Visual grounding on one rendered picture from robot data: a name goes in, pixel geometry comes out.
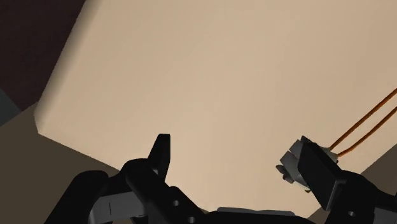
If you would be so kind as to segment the beige table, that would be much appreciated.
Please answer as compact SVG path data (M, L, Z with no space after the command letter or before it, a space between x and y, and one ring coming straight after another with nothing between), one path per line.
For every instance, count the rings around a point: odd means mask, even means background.
M293 211L301 136L363 172L397 144L397 0L87 0L35 110L38 132L114 168L171 135L167 182L198 206Z

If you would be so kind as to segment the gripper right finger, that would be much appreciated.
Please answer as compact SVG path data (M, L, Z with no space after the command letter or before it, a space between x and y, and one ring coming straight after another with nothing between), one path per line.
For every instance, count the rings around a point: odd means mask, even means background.
M298 171L329 212L324 224L397 224L397 194L379 190L361 174L342 170L306 137L301 142Z

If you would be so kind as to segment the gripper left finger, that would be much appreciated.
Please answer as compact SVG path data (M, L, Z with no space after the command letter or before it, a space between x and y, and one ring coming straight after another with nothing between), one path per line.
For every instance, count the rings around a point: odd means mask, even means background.
M171 137L159 134L147 158L129 160L114 176L79 173L45 224L208 224L207 212L165 183L170 161Z

